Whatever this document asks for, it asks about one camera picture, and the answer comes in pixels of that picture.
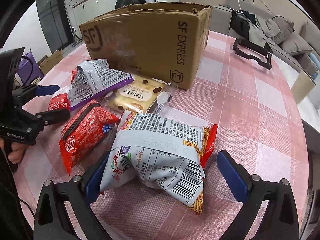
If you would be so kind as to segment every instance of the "pink and white tablecloth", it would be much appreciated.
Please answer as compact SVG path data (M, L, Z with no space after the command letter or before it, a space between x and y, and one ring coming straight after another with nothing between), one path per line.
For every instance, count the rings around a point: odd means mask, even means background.
M161 115L195 126L219 125L214 156L205 169L204 209L196 216L165 192L138 182L109 190L91 204L94 213L112 228L131 239L219 239L242 204L237 203L217 169L215 156L226 149L250 174L279 182L287 178L293 189L299 220L308 186L308 153L297 105L277 63L264 69L232 50L234 38L210 32L204 57L190 90L177 90ZM70 84L71 71L90 59L83 44L66 56L41 81L41 85ZM35 98L25 109L35 114L46 111L50 97ZM62 126L48 126L30 147L15 181L19 197L33 210L46 179L69 181L82 174L110 149L115 135L109 134L78 164L69 177L60 158L58 139ZM267 204L261 207L247 239L254 236ZM22 206L31 225L33 218ZM79 226L67 206L77 231Z

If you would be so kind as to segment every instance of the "glass door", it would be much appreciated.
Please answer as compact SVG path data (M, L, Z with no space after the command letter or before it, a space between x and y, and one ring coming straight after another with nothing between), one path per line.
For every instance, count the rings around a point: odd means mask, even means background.
M72 43L64 0L36 0L44 37L52 53Z

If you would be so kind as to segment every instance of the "barcode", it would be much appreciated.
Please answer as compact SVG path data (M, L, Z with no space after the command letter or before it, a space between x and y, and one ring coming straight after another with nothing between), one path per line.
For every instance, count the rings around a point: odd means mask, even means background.
M190 199L196 187L200 187L202 180L200 167L193 161L183 171L181 178L177 184L171 189L172 192L180 195L183 198Z

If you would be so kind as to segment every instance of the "purple bag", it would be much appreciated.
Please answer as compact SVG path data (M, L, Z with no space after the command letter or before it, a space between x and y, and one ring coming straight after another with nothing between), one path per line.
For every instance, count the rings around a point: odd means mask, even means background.
M29 85L37 77L40 77L41 79L43 79L44 75L41 72L35 58L33 57L31 50L30 50L30 52L26 53L24 56L28 57L31 60L31 62L33 64L33 71L32 71L30 78L28 79L28 77L31 73L31 70L32 70L31 63L25 58L21 59L19 68L17 70L17 74L21 78L22 83Z

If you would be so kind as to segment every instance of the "small cardboard box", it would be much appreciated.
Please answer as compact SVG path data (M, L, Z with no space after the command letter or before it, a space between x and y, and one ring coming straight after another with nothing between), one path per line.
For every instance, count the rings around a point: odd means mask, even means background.
M53 69L53 67L57 65L62 59L62 49L58 49L39 65L42 73L44 75L47 75L48 72Z
M194 3L128 5L80 25L92 59L189 89L207 44L212 7Z

